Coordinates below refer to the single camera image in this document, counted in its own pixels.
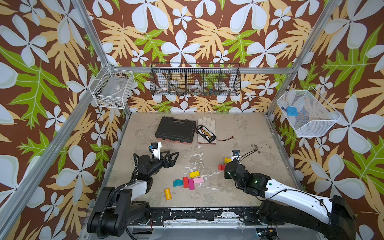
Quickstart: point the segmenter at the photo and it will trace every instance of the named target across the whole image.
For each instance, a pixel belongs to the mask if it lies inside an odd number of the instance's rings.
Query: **brown wall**
[[[93,24],[101,42],[107,49],[111,63],[121,66],[149,66],[152,62],[173,62],[172,59],[177,56],[177,53],[171,53],[170,46],[175,45],[176,47],[176,38],[185,43],[182,48],[189,47],[189,56],[187,59],[184,56],[181,57],[181,62],[195,61],[200,65],[215,62],[215,58],[218,58],[215,55],[217,51],[220,51],[221,55],[226,54],[225,63],[240,63],[241,67],[249,67],[251,60],[259,56],[260,53],[251,54],[251,52],[248,54],[248,47],[254,43],[252,49],[255,49],[256,43],[259,42],[265,48],[265,42],[267,42],[270,48],[278,45],[278,50],[272,50],[273,53],[269,53],[271,58],[276,57],[276,65],[279,67],[291,66],[324,5],[322,1],[314,0],[310,11],[311,15],[309,15],[309,2],[307,1],[270,0],[259,2],[255,6],[255,9],[258,10],[255,16],[265,15],[264,27],[261,27],[262,21],[256,20],[256,18],[254,26],[252,25],[252,10],[249,13],[242,13],[241,9],[246,4],[239,2],[238,0],[159,0],[153,2],[151,8],[159,8],[162,13],[159,13],[158,16],[155,15],[153,19],[147,9],[147,19],[145,20],[140,14],[133,15],[135,10],[139,12],[139,8],[146,7],[145,4],[128,4],[121,0],[109,1],[110,5],[105,4],[103,6],[95,1],[85,1],[84,3],[91,16],[95,17]],[[177,22],[177,19],[180,18],[177,16],[178,12],[181,13],[183,7],[187,9],[186,17],[182,20],[185,20],[186,28],[183,27],[182,23]],[[203,8],[202,15],[199,14],[200,7]],[[279,23],[276,23],[277,20],[275,20],[279,18],[277,16],[281,16],[277,9],[281,10],[281,14],[285,9],[287,11],[284,18],[286,22],[283,22],[280,28]],[[234,27],[241,19],[236,18],[236,16],[244,17],[246,14],[243,28],[239,30],[239,28]],[[159,16],[164,16],[163,19],[168,19],[168,21],[162,24],[161,19],[158,19]],[[147,22],[146,31],[143,27],[145,25],[139,24],[143,22]],[[266,57],[255,66],[269,67]],[[216,96],[205,97],[204,95],[191,97],[188,100],[180,97],[168,97],[166,99],[165,96],[162,99],[156,98],[152,97],[148,90],[148,80],[149,75],[136,74],[137,87],[132,91],[132,97],[129,100],[129,105],[133,111],[169,112],[174,107],[173,111],[182,109],[191,112],[228,112],[231,108],[235,108],[231,111],[242,109],[264,112],[280,86],[281,76],[243,75],[241,95],[231,99],[230,97],[225,99]],[[270,88],[270,95],[262,93],[265,85]],[[252,95],[251,101],[248,101],[249,98],[246,98],[246,94]],[[196,105],[204,105],[205,108],[201,109]]]
[[[355,14],[348,13],[347,8],[353,9],[354,3]],[[357,16],[353,19],[358,18],[355,24],[361,24],[360,28],[350,27],[337,44],[335,40],[342,32],[333,25],[336,20],[330,19],[326,30],[336,32],[323,31],[311,50],[313,59],[302,66],[307,77],[301,81],[297,76],[291,83],[290,88],[296,90],[317,87],[343,115],[324,137],[297,138],[281,111],[276,108],[274,112],[276,129],[304,189],[322,196],[344,197],[357,214],[359,237],[364,240],[383,239],[384,235],[384,50],[380,52],[384,48],[383,6],[382,1],[344,1],[332,19]],[[358,39],[362,40],[360,46],[353,44]],[[333,111],[326,102],[322,103]],[[323,172],[332,184],[321,178]]]
[[[39,161],[100,69],[69,1],[59,1],[66,4],[62,10],[52,6],[56,0],[45,1],[49,5],[38,1],[32,9],[26,5],[30,2],[0,1],[0,206],[22,184],[27,167]],[[58,30],[68,12],[80,38],[74,37],[74,28]],[[24,36],[41,51],[22,52]],[[51,239],[55,229],[56,240],[78,238],[125,121],[121,110],[112,111],[89,106],[7,239]],[[96,124],[105,126],[100,146]],[[79,168],[89,174],[80,177]]]

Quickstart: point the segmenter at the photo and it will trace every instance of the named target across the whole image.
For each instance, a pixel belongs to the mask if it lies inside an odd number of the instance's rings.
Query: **dirt stain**
[[[259,150],[259,147],[256,144],[254,144],[254,143],[251,144],[251,147],[255,151]]]

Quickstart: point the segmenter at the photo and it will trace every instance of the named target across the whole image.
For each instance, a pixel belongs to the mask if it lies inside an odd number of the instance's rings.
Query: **black wire basket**
[[[199,63],[196,67],[183,67],[188,64],[151,63],[149,75],[151,94],[193,96],[240,94],[240,64]]]

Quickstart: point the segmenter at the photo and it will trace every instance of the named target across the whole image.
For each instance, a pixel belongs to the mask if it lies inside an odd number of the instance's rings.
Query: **wire mesh basket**
[[[200,63],[200,65],[172,67],[170,63],[151,63],[149,75],[151,94],[193,96],[240,94],[240,64],[230,64],[227,67],[212,63]]]
[[[96,77],[99,83],[92,96],[97,106],[124,109],[135,82],[133,72],[111,68],[101,78]]]
[[[277,100],[278,106],[282,109],[296,108],[297,116],[290,116],[286,111],[282,112],[298,137],[322,137],[341,117],[321,94],[316,92],[314,96],[310,90],[287,91]],[[329,112],[322,103],[333,112]]]

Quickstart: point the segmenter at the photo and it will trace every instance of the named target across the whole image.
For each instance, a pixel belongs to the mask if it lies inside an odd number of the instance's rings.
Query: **magenta block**
[[[202,177],[194,178],[194,179],[193,179],[193,182],[194,182],[195,184],[203,183],[203,182],[204,182],[204,178],[202,178]]]
[[[195,184],[192,178],[188,179],[188,183],[189,183],[189,190],[194,190]]]

